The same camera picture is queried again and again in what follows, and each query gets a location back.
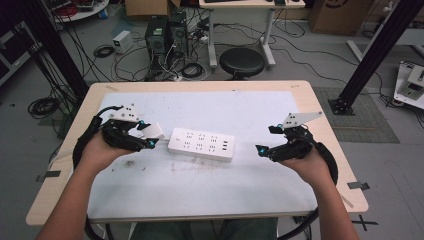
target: stool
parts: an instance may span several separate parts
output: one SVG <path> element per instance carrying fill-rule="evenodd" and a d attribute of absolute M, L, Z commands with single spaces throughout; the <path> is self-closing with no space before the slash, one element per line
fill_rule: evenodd
<path fill-rule="evenodd" d="M 233 75 L 231 80 L 243 80 L 258 75 L 265 67 L 262 55 L 249 48 L 232 48 L 219 58 L 221 68 Z"/>

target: black pole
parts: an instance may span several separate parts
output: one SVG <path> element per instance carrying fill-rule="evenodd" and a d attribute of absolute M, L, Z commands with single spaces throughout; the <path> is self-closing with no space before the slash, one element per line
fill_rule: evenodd
<path fill-rule="evenodd" d="M 88 85 L 75 65 L 59 34 L 50 22 L 46 9 L 40 0 L 14 0 L 25 24 L 31 33 L 45 47 L 53 62 L 62 73 L 80 105 L 88 92 Z"/>
<path fill-rule="evenodd" d="M 423 6 L 424 0 L 401 0 L 398 3 L 346 87 L 336 100 L 330 101 L 330 104 L 334 104 L 332 108 L 335 114 L 344 114 L 350 110 L 371 76 Z"/>

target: power strip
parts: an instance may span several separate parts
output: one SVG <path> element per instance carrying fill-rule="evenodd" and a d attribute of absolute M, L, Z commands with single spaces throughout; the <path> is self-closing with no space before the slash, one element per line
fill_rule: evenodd
<path fill-rule="evenodd" d="M 168 149 L 175 154 L 231 162 L 234 143 L 234 136 L 175 128 Z"/>

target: box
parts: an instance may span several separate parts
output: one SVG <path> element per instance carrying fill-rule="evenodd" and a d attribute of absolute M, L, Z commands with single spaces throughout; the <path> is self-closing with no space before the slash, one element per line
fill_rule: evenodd
<path fill-rule="evenodd" d="M 374 0 L 317 0 L 309 16 L 314 33 L 355 35 Z"/>
<path fill-rule="evenodd" d="M 181 0 L 126 0 L 128 16 L 168 15 L 175 7 L 180 7 Z"/>
<path fill-rule="evenodd" d="M 389 7 L 390 0 L 381 0 L 381 1 L 375 1 L 369 16 L 367 17 L 367 22 L 378 22 L 381 19 L 384 19 L 389 15 L 389 11 L 384 11 L 384 8 Z M 421 9 L 421 11 L 417 14 L 414 21 L 424 21 L 424 7 Z"/>

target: floor mat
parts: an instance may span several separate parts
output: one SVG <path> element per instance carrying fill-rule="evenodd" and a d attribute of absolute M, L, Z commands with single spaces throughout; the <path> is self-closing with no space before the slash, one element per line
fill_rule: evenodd
<path fill-rule="evenodd" d="M 352 108 L 353 116 L 334 115 L 328 103 L 341 88 L 313 88 L 322 109 L 340 142 L 399 143 L 383 114 L 368 95 L 359 95 Z"/>

